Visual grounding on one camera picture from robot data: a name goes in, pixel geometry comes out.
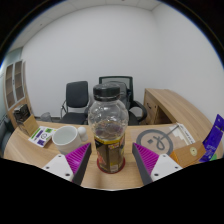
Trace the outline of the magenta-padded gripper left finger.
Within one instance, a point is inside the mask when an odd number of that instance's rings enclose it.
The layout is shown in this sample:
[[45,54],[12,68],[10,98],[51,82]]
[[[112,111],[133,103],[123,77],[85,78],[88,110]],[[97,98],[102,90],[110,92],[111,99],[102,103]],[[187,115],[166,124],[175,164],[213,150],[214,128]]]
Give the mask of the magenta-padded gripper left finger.
[[43,170],[81,185],[91,152],[91,144],[87,143],[67,155],[56,155]]

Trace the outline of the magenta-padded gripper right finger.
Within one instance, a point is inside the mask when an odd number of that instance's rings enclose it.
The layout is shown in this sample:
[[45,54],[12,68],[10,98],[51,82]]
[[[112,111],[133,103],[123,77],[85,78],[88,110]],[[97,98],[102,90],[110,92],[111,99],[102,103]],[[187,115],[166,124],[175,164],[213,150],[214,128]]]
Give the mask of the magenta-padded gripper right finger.
[[148,185],[182,169],[182,167],[167,154],[158,155],[137,143],[133,144],[132,153],[135,157],[144,185]]

